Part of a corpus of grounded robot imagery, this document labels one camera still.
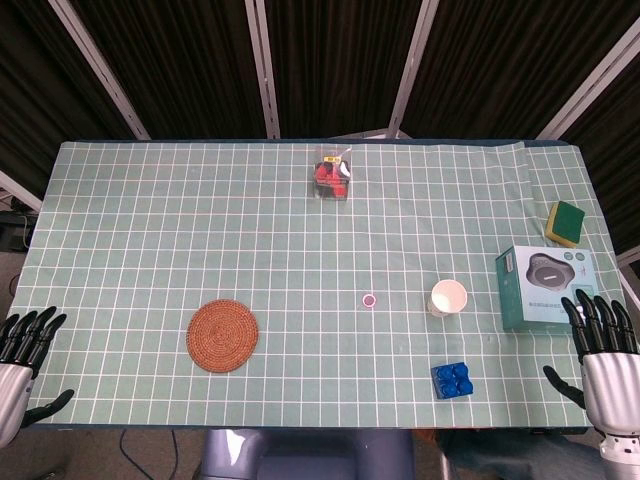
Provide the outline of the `black and silver left hand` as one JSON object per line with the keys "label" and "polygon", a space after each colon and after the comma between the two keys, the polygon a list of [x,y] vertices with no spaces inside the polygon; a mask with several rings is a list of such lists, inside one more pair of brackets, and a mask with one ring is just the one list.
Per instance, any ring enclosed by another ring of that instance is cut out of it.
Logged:
{"label": "black and silver left hand", "polygon": [[28,407],[35,379],[66,318],[51,306],[24,316],[13,314],[1,325],[2,447],[9,445],[20,430],[59,412],[74,395],[67,389],[44,406]]}

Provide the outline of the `black and silver right hand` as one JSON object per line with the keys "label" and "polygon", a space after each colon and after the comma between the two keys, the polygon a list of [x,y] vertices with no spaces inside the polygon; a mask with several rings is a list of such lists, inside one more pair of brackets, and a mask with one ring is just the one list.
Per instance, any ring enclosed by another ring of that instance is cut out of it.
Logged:
{"label": "black and silver right hand", "polygon": [[639,434],[639,344],[631,318],[617,300],[576,291],[561,299],[581,367],[582,386],[543,368],[552,387],[586,411],[596,430],[623,437]]}

